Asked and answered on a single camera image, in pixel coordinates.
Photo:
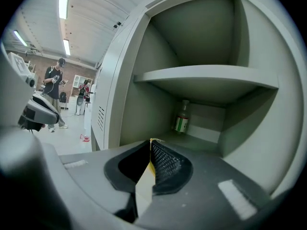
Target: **brick wall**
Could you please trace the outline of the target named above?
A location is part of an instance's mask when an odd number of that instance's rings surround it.
[[[38,75],[38,83],[36,84],[36,90],[40,89],[40,85],[42,84],[44,78],[45,78],[45,73],[48,67],[50,66],[55,66],[57,63],[57,60],[55,59],[49,59],[41,56],[36,56],[36,55],[28,55],[27,57],[23,53],[17,53],[13,52],[15,54],[18,54],[21,56],[24,61],[31,61],[31,64],[35,64],[34,72],[36,71]],[[91,70],[89,68],[84,68],[81,66],[77,66],[71,63],[66,62],[65,63],[65,68],[61,68],[63,71],[63,79],[68,80],[68,83],[65,84],[65,87],[59,87],[59,93],[65,92],[67,96],[67,100],[69,99],[69,96],[71,95],[71,88],[73,84],[73,80],[75,75],[80,75],[84,76],[87,78],[95,79],[96,71]]]

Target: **ventilation grille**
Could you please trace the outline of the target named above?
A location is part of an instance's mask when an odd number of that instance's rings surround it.
[[[105,127],[105,111],[101,107],[98,109],[98,120],[97,120],[98,126],[100,127],[101,131],[104,131]]]

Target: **baseball cap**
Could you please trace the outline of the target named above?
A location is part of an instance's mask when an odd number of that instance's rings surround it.
[[[58,62],[60,67],[64,67],[66,61],[64,60],[64,58],[60,58]]]

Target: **wall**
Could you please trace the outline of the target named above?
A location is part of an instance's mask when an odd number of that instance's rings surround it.
[[[249,58],[248,23],[241,0],[234,0],[235,22],[233,46],[230,53],[229,64],[247,67]]]
[[[190,104],[187,134],[217,143],[223,128],[225,109],[207,105]]]
[[[25,56],[25,54],[19,53],[19,52],[13,52],[13,53],[21,56],[24,59],[24,61],[30,61],[31,64],[35,64],[34,72],[36,71],[38,75],[38,83],[36,85],[37,86],[36,90],[39,90],[40,85],[43,83],[43,80],[45,78],[45,73],[46,73],[47,68],[50,66],[56,65],[57,60],[49,59],[49,58],[41,57],[41,56],[36,56],[36,55]],[[71,88],[72,88],[72,84],[73,84],[75,75],[84,76],[87,78],[91,78],[93,80],[96,75],[95,70],[80,67],[80,66],[68,63],[68,62],[66,62],[65,68],[62,70],[63,70],[63,79],[68,80],[68,82],[67,84],[65,84],[65,87],[59,87],[59,93],[65,92],[67,97],[71,95]]]
[[[234,31],[234,0],[193,0],[152,18],[180,66],[227,65]]]
[[[171,129],[176,100],[148,83],[134,83],[135,74],[177,67],[178,59],[167,42],[148,25],[133,68],[124,115],[120,145],[152,138]]]
[[[250,40],[248,67],[276,72],[279,90],[255,99],[254,104],[228,109],[219,143],[226,162],[272,193],[297,149],[302,89],[297,65],[280,33],[253,4],[247,0],[242,4]]]

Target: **cabinet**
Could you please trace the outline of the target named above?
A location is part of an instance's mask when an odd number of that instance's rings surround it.
[[[127,22],[99,77],[99,148],[165,139],[214,153],[273,193],[307,147],[295,26],[289,32],[257,0],[146,0]],[[179,136],[172,124],[182,99],[191,120]]]

